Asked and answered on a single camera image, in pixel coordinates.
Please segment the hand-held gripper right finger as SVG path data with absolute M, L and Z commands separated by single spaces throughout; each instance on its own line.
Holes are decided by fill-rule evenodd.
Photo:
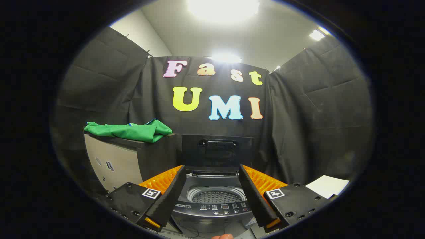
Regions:
M 305 221 L 337 197 L 325 197 L 300 183 L 283 183 L 243 164 L 238 178 L 258 226 L 266 233 Z

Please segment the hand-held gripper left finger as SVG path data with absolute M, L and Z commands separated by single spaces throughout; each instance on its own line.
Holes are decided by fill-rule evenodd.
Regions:
M 160 232 L 171 218 L 186 182 L 179 165 L 143 183 L 124 183 L 106 195 L 106 207 L 145 229 Z

